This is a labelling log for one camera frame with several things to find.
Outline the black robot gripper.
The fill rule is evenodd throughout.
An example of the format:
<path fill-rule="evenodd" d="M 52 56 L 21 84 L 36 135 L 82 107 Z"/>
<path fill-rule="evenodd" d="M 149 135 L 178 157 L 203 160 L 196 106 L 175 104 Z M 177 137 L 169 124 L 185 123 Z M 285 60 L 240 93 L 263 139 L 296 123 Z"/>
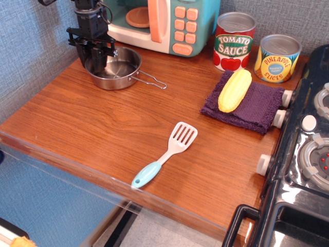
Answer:
<path fill-rule="evenodd" d="M 91 56 L 93 73 L 102 72 L 107 56 L 115 57 L 116 40 L 108 35 L 109 20 L 106 12 L 77 12 L 77 28 L 67 28 L 69 45 L 76 47 L 81 64 Z"/>

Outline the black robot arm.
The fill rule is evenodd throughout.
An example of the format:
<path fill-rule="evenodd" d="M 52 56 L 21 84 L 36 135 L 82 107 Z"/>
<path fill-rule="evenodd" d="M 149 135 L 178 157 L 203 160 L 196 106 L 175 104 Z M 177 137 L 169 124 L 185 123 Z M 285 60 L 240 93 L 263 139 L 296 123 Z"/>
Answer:
<path fill-rule="evenodd" d="M 78 52 L 83 66 L 89 61 L 94 73 L 103 71 L 108 56 L 116 57 L 116 40 L 108 35 L 112 19 L 107 18 L 110 8 L 102 1 L 75 1 L 78 28 L 68 28 L 69 45 Z"/>

